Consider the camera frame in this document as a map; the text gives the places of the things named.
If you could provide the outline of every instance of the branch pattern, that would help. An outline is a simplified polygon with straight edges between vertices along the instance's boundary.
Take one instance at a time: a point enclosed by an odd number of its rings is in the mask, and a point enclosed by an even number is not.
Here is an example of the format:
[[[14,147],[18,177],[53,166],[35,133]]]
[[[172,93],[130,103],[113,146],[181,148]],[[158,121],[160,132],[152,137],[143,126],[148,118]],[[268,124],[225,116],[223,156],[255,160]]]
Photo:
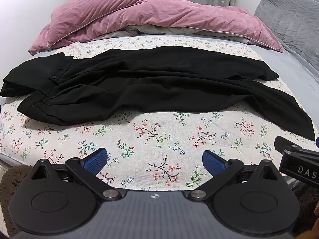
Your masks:
[[[165,185],[166,186],[170,186],[171,183],[176,183],[178,181],[178,173],[177,174],[173,174],[174,170],[180,170],[181,167],[179,166],[179,164],[176,164],[176,165],[168,165],[166,163],[167,161],[167,156],[165,156],[163,158],[163,163],[161,164],[158,164],[158,165],[155,165],[155,164],[148,164],[149,165],[149,169],[147,169],[146,171],[152,171],[152,168],[155,168],[155,172],[153,174],[153,178],[154,178],[154,181],[158,182],[158,180],[160,178],[167,178],[167,181],[165,182]]]
[[[244,119],[244,117],[241,118],[241,123],[240,122],[235,122],[235,128],[240,128],[240,132],[243,135],[246,135],[248,133],[248,136],[251,137],[251,135],[255,134],[255,131],[253,128],[251,128],[253,123],[247,123]]]
[[[186,125],[185,117],[189,117],[189,116],[190,116],[190,114],[188,114],[188,113],[177,112],[177,113],[173,114],[173,117],[175,117],[175,119],[178,121],[178,123],[181,123],[183,126]]]

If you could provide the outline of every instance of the bed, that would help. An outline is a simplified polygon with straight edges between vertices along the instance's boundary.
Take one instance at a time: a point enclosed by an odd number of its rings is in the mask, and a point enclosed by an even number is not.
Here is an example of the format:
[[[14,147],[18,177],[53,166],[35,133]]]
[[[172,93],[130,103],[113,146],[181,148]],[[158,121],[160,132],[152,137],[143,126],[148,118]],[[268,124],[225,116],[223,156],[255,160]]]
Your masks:
[[[314,74],[287,50],[281,53],[198,34],[140,34],[75,42],[36,56],[63,52],[81,59],[112,48],[136,50],[159,46],[193,47],[265,61],[280,78],[256,81],[294,96],[312,118],[315,136],[318,137],[315,126],[319,125],[316,112],[319,84]],[[244,102],[219,112],[205,113],[120,110],[102,122],[61,127],[32,120],[18,112],[17,107],[24,98],[8,98],[1,108],[0,148],[3,160],[11,165],[33,165],[37,160],[46,158],[52,164],[60,164],[71,157],[83,158],[103,147],[108,152],[108,163],[97,176],[116,188],[194,189],[211,178],[202,165],[205,150],[224,159],[236,158],[252,165],[269,159],[279,167],[281,154],[273,145],[279,135],[303,148],[319,151],[314,141],[282,130]]]

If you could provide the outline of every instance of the pink flower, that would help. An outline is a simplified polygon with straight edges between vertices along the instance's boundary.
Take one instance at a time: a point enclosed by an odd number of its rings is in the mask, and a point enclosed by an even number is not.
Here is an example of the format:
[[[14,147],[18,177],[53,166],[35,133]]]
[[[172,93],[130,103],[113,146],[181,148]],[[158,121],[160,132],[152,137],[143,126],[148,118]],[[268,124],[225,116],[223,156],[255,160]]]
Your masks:
[[[157,172],[155,172],[154,174],[153,174],[153,178],[154,178],[154,180],[157,180],[158,178],[159,178],[159,174],[157,173]]]
[[[171,165],[170,165],[170,166],[168,167],[168,171],[173,172],[173,171],[174,171],[174,169],[175,169],[175,167],[174,167],[174,166],[171,166]]]

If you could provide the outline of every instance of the white sheet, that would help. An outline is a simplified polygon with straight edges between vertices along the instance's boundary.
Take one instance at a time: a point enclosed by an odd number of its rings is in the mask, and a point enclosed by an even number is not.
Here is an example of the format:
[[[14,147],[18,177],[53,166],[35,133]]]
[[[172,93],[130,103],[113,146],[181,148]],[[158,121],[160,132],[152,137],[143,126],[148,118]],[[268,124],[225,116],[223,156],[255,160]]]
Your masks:
[[[87,58],[111,48],[150,49],[167,45],[262,60],[244,44],[164,35],[113,38],[85,44],[77,42],[56,52]],[[281,79],[264,84],[292,95]],[[104,147],[109,153],[109,162],[98,177],[117,188],[196,188],[211,178],[202,167],[202,153],[206,149],[225,159],[237,158],[246,164],[258,164],[266,158],[279,167],[281,154],[273,146],[278,135],[307,149],[318,149],[313,141],[281,130],[245,103],[220,112],[197,114],[119,111],[103,122],[66,128],[40,123],[17,112],[23,98],[9,98],[2,107],[0,147],[3,154],[24,164],[33,165],[41,158],[56,164],[74,156],[83,158]]]

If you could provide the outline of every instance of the black clothing on wall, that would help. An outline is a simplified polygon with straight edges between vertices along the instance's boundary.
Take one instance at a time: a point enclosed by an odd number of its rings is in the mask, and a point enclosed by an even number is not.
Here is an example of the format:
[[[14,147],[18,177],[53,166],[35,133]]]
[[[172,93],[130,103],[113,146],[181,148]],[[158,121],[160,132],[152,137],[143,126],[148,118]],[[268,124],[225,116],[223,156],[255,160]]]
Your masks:
[[[56,125],[102,121],[118,109],[211,112],[247,101],[271,122],[314,140],[294,97],[253,81],[278,78],[263,61],[190,47],[111,49],[93,58],[63,53],[14,68],[1,96],[29,94],[18,111]]]

